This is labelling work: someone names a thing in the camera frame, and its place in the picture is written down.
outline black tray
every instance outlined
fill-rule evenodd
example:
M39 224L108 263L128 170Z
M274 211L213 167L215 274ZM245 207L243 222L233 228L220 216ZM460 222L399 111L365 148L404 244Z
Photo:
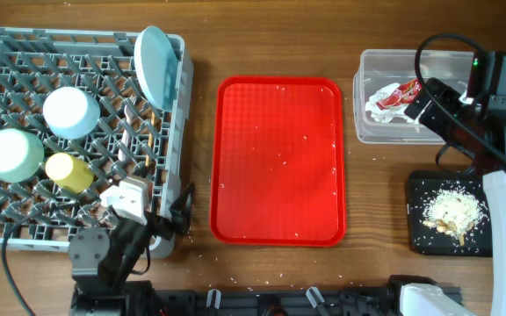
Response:
M409 240L413 250L424 255L459 255L481 256L493 255L491 244L491 221L488 215L480 224L473 228L473 236L466 235L464 247L458 240L444 233L438 233L436 228L423 225L424 209L440 189L463 187L473 194L479 201L488 204L481 185L481 178L474 176L459 176L445 171L417 170L411 173L407 182L406 197L408 200L408 228Z

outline wooden table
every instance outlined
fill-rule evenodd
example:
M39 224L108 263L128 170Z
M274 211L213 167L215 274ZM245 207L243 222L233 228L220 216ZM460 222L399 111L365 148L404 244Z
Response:
M460 286L471 311L489 313L491 259L423 256L408 247L404 182L414 169L435 168L438 148L360 143L352 77L365 49L414 49L436 32L461 32L486 48L506 50L506 2L69 1L0 0L0 25L132 32L157 25L184 38L195 65L181 167L184 185L197 184L192 236L177 241L174 254L153 261L141 278L157 289L206 291L212 285L231 291L380 285L392 274L422 275ZM464 48L453 42L434 47ZM216 90L236 74L326 76L343 90L349 229L336 247L235 247L210 233ZM449 159L463 161L457 155ZM74 283L65 254L11 252L9 261L36 313L68 312ZM22 309L0 262L0 314L17 313Z

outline red wrapper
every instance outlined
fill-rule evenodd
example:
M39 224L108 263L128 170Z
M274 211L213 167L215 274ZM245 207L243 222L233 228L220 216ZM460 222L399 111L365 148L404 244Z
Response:
M421 84L417 79L399 86L389 97L376 103L381 110L391 109L402 104L410 104L417 93L421 91Z

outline red tray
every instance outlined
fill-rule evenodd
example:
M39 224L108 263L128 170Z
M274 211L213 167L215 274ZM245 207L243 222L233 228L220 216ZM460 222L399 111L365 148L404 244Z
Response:
M233 76L218 89L210 228L223 242L344 236L343 100L329 79Z

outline plastic container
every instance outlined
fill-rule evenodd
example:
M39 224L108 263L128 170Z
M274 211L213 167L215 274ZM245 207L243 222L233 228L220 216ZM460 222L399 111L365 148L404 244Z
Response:
M69 239L81 227L113 228L116 218L88 201L106 189L106 179L130 175L143 168L148 158L153 163L151 210L170 218L170 205L181 189L180 155L189 118L193 65L184 40L167 34L177 58L175 95L171 113L156 109L143 95L136 75L134 43L138 35L0 27L0 130L18 126L15 128L42 140L46 157L71 154L86 162L97 176L90 188L79 194L62 190L44 172L25 185L8 185L0 179L0 248L2 232L41 207L81 201L37 216L21 233L11 236L9 249L67 251ZM98 126L81 139L54 135L42 116L45 99L61 87L77 88L98 100ZM131 125L123 111L126 107L134 114ZM151 121L152 113L155 122ZM120 144L126 130L128 146ZM126 162L119 162L120 150L126 151ZM166 256L174 240L156 238L150 245L151 255Z
M346 231L343 100L329 79L218 89L210 227L232 244L330 247Z
M391 83L404 84L415 78L415 50L368 49L360 56L360 67L353 79L353 112L358 139L365 144L443 144L442 139L419 124L403 119L389 123L373 120L365 111L368 98ZM423 77L436 77L464 92L472 67L473 53L423 51Z

